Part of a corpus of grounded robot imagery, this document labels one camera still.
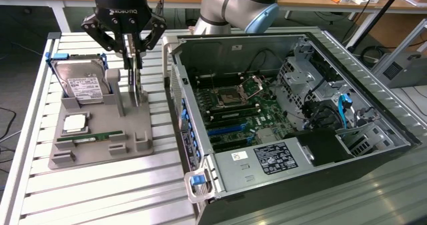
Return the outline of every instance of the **gray floor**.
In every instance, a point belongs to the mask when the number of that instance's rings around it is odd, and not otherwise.
[[[33,7],[31,14],[25,12],[25,7],[22,6],[0,6],[0,11],[3,14],[0,21],[0,107],[11,109],[18,113],[9,133],[13,134],[22,129],[25,123],[42,56],[21,48],[18,45],[11,46],[10,41],[42,53],[45,50],[45,38],[47,37],[47,34],[50,32],[59,32],[61,29],[53,10],[49,7]],[[87,15],[93,14],[93,12],[93,8],[66,8],[66,14],[74,32],[82,32],[82,20]],[[185,11],[183,9],[166,9],[165,14],[169,29],[185,29],[186,15],[187,19],[198,19],[199,10],[189,9]],[[330,24],[330,22],[322,20],[318,15],[327,20],[339,21]],[[318,13],[318,15],[314,12],[294,12],[291,19],[286,20],[283,18],[283,12],[273,26],[319,26],[342,40],[353,22],[346,18],[342,19],[341,15],[334,15],[329,12],[325,12],[325,15]],[[366,46],[377,44],[378,42],[371,37],[367,37],[355,53],[358,54],[358,51]],[[0,136],[6,132],[11,118],[13,113],[0,110]],[[15,149],[18,141],[19,136],[15,136],[3,142],[2,145]],[[0,153],[0,169],[7,171],[11,169],[13,162],[2,163],[2,161],[13,158],[13,152],[3,151]],[[7,179],[9,174],[4,171],[0,171],[0,196],[3,195]]]

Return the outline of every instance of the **power supply label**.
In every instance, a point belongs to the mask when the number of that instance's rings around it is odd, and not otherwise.
[[[254,151],[267,175],[299,167],[285,142],[255,148]]]
[[[69,83],[79,101],[103,98],[103,91],[97,77],[69,78]]]

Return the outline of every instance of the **blue pcie slot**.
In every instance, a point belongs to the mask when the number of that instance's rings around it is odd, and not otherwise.
[[[226,128],[222,128],[222,129],[217,129],[217,130],[211,130],[207,132],[207,135],[209,136],[214,136],[214,135],[222,135],[222,134],[230,134],[230,133],[234,133],[234,132],[242,132],[247,127],[247,124],[243,123],[241,125],[237,125],[237,126],[231,126],[231,127],[226,127]]]

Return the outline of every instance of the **motherboard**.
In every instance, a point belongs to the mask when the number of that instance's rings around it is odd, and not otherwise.
[[[198,81],[195,98],[217,152],[282,140],[295,131],[265,77],[231,77],[226,86],[205,80],[209,83]]]

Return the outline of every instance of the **hard drive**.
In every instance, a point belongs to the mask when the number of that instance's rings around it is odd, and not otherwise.
[[[109,69],[106,55],[69,55],[58,53],[49,60],[61,82],[65,97],[77,98],[81,104],[103,102],[111,93],[106,80]]]

